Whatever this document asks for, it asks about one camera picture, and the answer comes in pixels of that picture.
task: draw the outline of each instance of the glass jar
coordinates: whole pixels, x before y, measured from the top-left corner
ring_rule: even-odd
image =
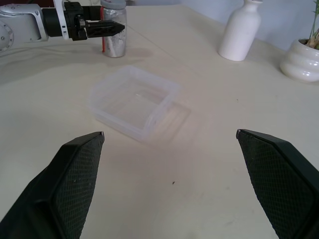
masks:
[[[112,20],[125,26],[120,33],[102,38],[103,53],[109,57],[122,57],[126,52],[126,2],[125,0],[101,0],[101,5],[102,20]]]

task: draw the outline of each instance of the jar lid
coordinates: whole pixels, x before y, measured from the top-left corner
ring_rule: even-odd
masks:
[[[124,9],[126,7],[125,0],[101,0],[101,5],[110,9]]]

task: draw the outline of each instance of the green plant stem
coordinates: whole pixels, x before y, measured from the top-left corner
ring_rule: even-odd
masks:
[[[316,28],[317,17],[318,17],[318,15],[319,15],[319,0],[315,0],[314,2],[316,3],[316,10],[314,11],[314,13],[315,13],[315,19],[314,19],[313,27],[312,27],[312,29],[311,29],[311,33],[310,33],[309,39],[311,39],[311,38],[314,36],[314,34],[315,34],[315,28]]]

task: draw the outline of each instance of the wall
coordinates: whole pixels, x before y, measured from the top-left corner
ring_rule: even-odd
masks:
[[[226,23],[243,0],[182,0],[182,2],[219,22]],[[313,24],[313,0],[265,0],[259,8],[262,25],[257,38],[287,50],[297,38],[308,38]]]
[[[72,0],[78,1],[82,5],[98,5],[100,0]],[[180,3],[180,0],[128,0],[130,5],[134,2],[134,5],[171,5]]]
[[[28,0],[0,0],[0,6],[15,3],[15,4],[24,4]],[[38,4],[40,7],[54,7],[53,0],[34,0],[33,3]]]

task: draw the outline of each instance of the white vase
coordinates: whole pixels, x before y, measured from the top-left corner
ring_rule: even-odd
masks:
[[[282,72],[302,82],[319,81],[319,50],[296,40],[280,63]]]
[[[232,61],[246,58],[261,23],[257,8],[263,0],[244,0],[244,6],[229,17],[218,53]]]

